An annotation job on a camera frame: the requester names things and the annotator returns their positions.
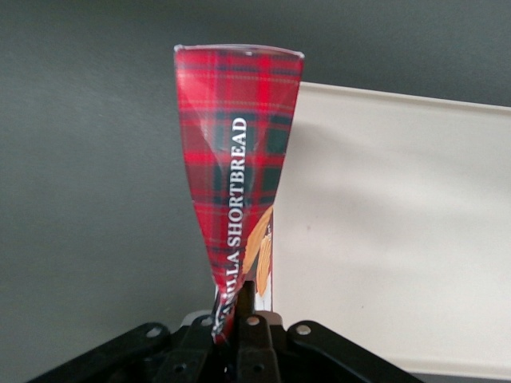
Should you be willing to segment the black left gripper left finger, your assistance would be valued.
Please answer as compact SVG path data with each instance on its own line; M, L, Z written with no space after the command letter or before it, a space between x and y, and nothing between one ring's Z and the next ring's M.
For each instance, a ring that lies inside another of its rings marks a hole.
M210 314L190 314L171 332L148 322L79 355L32 382L224 382Z

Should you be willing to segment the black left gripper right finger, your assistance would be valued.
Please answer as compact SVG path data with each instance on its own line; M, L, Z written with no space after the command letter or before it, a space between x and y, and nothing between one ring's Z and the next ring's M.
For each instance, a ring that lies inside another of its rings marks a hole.
M236 303L238 382L419 382L335 331L301 321L285 329L275 312L256 310L256 285Z

